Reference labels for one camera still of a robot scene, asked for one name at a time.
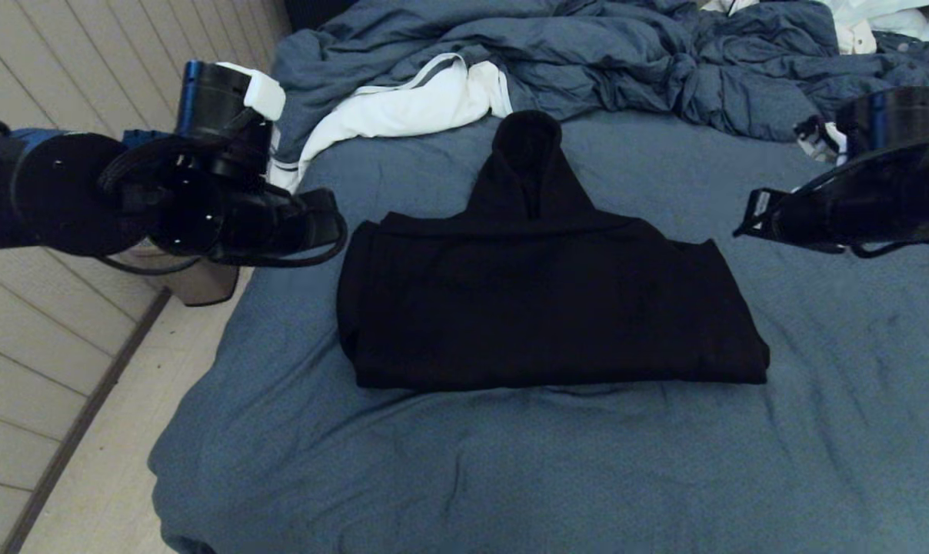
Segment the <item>black zip hoodie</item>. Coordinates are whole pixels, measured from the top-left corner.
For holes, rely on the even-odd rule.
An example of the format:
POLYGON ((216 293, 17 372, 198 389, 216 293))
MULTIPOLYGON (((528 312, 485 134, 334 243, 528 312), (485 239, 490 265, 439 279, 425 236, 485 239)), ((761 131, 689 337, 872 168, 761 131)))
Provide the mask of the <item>black zip hoodie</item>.
POLYGON ((561 140, 544 112, 508 115, 464 211, 356 228, 337 320, 359 386, 767 381, 717 245, 595 208, 561 140))

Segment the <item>beige trash bin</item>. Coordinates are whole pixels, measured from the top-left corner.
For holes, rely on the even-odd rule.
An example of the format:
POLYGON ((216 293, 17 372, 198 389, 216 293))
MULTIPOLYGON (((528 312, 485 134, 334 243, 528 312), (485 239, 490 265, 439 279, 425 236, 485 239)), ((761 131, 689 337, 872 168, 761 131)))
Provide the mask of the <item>beige trash bin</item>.
MULTIPOLYGON (((169 255, 150 242, 142 242, 120 253, 116 259, 131 266, 154 269, 172 267, 188 260, 187 257, 169 255)), ((218 265, 205 259, 181 272, 151 276, 148 280, 168 289, 186 306, 209 306, 232 298, 240 274, 237 267, 218 265)))

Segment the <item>white garment with grey stripe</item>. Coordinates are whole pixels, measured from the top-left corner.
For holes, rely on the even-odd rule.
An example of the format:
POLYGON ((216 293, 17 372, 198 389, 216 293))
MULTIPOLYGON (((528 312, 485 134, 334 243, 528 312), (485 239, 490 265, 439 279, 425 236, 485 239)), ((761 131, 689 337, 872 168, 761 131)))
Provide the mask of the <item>white garment with grey stripe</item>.
POLYGON ((434 134, 513 111, 507 75, 495 63, 443 53, 402 85, 357 88, 314 127, 296 158, 268 162, 265 178, 296 193, 314 158, 338 142, 434 134))

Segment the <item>cream rumpled garment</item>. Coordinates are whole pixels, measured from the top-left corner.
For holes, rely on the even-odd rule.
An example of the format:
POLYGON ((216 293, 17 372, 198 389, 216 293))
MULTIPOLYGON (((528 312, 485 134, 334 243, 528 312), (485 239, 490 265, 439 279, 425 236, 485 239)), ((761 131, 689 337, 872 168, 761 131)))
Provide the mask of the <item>cream rumpled garment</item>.
POLYGON ((877 50, 874 32, 866 18, 856 18, 851 8, 861 0, 693 0, 700 10, 717 12, 728 17, 754 5, 767 2, 813 2, 824 5, 831 12, 836 28, 838 52, 872 54, 877 50))

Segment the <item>black headboard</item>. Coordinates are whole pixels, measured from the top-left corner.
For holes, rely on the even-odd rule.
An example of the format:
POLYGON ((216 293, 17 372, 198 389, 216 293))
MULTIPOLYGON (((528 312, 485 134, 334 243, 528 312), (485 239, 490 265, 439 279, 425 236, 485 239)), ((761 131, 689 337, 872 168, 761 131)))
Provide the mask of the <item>black headboard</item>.
POLYGON ((288 14, 290 31, 317 29, 345 13, 360 0, 281 0, 288 14))

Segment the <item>white pillow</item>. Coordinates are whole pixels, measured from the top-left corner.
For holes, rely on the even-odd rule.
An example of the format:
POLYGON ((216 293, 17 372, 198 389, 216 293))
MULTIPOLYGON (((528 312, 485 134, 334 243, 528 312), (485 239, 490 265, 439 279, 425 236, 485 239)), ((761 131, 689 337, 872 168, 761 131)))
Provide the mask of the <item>white pillow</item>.
POLYGON ((929 0, 818 0, 831 10, 838 28, 892 32, 929 42, 929 0))

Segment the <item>rumpled blue duvet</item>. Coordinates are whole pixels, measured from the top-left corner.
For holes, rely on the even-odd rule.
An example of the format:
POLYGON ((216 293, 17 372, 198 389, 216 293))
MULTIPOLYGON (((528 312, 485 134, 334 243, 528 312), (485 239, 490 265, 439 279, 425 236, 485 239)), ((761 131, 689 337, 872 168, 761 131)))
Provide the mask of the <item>rumpled blue duvet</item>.
POLYGON ((841 55, 827 6, 763 2, 724 15, 690 0, 360 0, 279 42, 288 95, 278 161, 296 162, 315 126, 360 85, 394 84, 445 52, 492 60, 510 104, 558 120, 594 110, 671 113, 731 135, 794 140, 869 92, 929 87, 929 43, 899 35, 841 55))

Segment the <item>blue bed sheet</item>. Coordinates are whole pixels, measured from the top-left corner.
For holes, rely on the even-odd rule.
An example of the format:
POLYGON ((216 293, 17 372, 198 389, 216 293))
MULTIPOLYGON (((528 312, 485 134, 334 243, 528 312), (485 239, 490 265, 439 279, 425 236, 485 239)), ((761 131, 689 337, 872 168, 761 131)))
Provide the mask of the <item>blue bed sheet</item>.
POLYGON ((929 245, 874 260, 732 231, 791 144, 594 112, 562 146, 599 209, 713 239, 771 348, 766 385, 360 389, 341 260, 261 270, 149 469, 173 549, 929 553, 929 245))

